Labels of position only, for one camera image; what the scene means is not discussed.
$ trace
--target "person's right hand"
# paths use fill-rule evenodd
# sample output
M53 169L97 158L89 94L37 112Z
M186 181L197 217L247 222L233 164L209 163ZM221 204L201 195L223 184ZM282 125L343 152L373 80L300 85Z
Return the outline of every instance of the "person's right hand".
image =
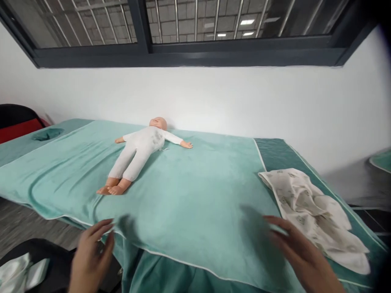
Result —
M345 293L323 254L292 223L274 216L264 219L287 232L288 236L271 231L271 238L307 293Z
M106 239L102 253L98 250L99 239L113 228L113 219L103 220L81 234L79 246L73 257L68 293L96 293L112 259L114 232Z

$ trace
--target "red chair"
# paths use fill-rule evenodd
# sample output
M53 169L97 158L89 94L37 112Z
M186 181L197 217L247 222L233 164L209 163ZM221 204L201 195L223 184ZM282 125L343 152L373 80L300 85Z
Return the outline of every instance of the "red chair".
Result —
M37 113L28 107L0 105L0 144L45 127Z

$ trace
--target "doll head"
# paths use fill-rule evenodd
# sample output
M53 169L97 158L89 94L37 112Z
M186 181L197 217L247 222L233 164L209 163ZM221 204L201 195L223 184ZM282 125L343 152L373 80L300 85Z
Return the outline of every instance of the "doll head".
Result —
M167 122L162 117L156 117L151 119L151 121L149 122L149 126L155 126L157 128L167 130Z

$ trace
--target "white onesie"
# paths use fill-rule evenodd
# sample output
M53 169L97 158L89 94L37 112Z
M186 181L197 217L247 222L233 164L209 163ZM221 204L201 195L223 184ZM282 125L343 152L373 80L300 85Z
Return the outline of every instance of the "white onesie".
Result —
M125 148L111 169L109 177L125 178L133 182L150 155L161 149L165 140L180 144L183 139L155 126L148 126L140 131L124 135L123 140L126 141Z

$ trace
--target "window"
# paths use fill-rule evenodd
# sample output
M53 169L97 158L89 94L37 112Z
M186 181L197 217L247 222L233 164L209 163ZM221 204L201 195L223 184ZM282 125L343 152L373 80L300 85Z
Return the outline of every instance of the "window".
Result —
M340 66L375 23L355 0L0 0L39 68Z

